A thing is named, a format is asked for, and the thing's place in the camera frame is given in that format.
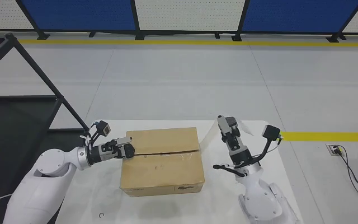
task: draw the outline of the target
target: gray floor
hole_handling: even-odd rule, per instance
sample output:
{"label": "gray floor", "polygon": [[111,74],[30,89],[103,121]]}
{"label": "gray floor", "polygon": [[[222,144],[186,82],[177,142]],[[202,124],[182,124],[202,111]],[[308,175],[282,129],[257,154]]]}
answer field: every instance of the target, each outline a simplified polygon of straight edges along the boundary
{"label": "gray floor", "polygon": [[[87,124],[96,119],[213,120],[223,114],[266,120],[290,132],[358,132],[358,48],[35,44],[25,48]],[[0,95],[50,93],[15,50],[0,61]],[[78,126],[64,108],[52,125]],[[280,147],[304,222],[357,223],[358,194],[343,161],[331,157],[325,143],[284,142]],[[340,144],[358,173],[358,144]]]}

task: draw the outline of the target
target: power cord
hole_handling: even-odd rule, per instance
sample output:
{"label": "power cord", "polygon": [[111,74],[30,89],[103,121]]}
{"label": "power cord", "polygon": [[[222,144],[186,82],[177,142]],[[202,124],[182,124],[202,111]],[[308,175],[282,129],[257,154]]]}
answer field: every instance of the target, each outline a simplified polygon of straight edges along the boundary
{"label": "power cord", "polygon": [[[342,156],[342,152],[341,150],[339,149],[339,147],[343,148],[344,151],[345,151],[345,154],[346,154],[346,159],[347,161],[344,159],[344,157]],[[351,172],[352,172],[352,175],[354,177],[354,180],[356,181],[356,183],[358,183],[358,180],[356,178],[356,175],[354,174],[353,170],[351,169],[351,167],[349,166],[348,164],[348,153],[347,153],[347,150],[341,146],[341,145],[336,145],[336,146],[333,146],[333,148],[335,148],[335,150],[333,150],[336,154],[338,154],[339,156],[341,156],[341,158],[343,159],[343,161],[345,162],[345,164],[347,165],[347,170],[348,170],[348,176],[349,176],[349,179],[351,180],[351,183],[354,187],[354,189],[356,190],[356,192],[358,193],[358,190],[356,188],[356,186],[354,185],[354,182],[352,181],[352,177],[351,177]]]}
{"label": "power cord", "polygon": [[4,195],[4,196],[1,196],[0,199],[3,199],[3,198],[7,198],[9,196],[11,196],[12,194],[7,194],[7,195]]}

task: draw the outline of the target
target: blue partition panel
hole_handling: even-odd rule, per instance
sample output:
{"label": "blue partition panel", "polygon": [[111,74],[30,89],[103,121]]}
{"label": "blue partition panel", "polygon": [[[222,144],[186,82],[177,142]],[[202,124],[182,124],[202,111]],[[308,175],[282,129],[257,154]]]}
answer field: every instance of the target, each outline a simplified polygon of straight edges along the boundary
{"label": "blue partition panel", "polygon": [[130,0],[22,0],[43,30],[135,30]]}
{"label": "blue partition panel", "polygon": [[243,31],[337,32],[358,0],[250,0]]}

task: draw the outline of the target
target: cardboard box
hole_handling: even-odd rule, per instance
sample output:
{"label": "cardboard box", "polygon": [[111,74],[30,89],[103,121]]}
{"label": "cardboard box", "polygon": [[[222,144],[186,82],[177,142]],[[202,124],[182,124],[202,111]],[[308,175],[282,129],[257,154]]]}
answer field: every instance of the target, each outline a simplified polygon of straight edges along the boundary
{"label": "cardboard box", "polygon": [[138,130],[123,159],[120,188],[131,197],[199,192],[205,182],[196,128]]}

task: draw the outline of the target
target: white table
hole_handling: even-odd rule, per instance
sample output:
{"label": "white table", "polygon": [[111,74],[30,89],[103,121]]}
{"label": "white table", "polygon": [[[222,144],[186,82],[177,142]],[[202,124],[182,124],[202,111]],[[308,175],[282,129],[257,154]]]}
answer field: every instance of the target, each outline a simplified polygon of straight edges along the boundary
{"label": "white table", "polygon": [[[196,127],[201,142],[214,123],[195,120],[106,121],[111,133],[106,138],[100,137],[96,144],[124,137],[128,130],[180,127]],[[267,123],[243,122],[254,135],[241,131],[244,144],[249,147],[251,154],[261,153],[266,143],[261,133]],[[212,140],[201,152],[205,174],[201,192],[130,198],[119,189],[122,162],[113,159],[76,172],[56,223],[249,223],[238,201],[238,196],[244,193],[244,187],[235,181],[233,174],[212,168],[214,164],[230,164],[231,160],[226,145],[221,141],[219,128],[213,127],[210,133]],[[262,179],[267,183],[275,182],[302,219],[279,152],[268,153],[261,165],[264,168]]]}

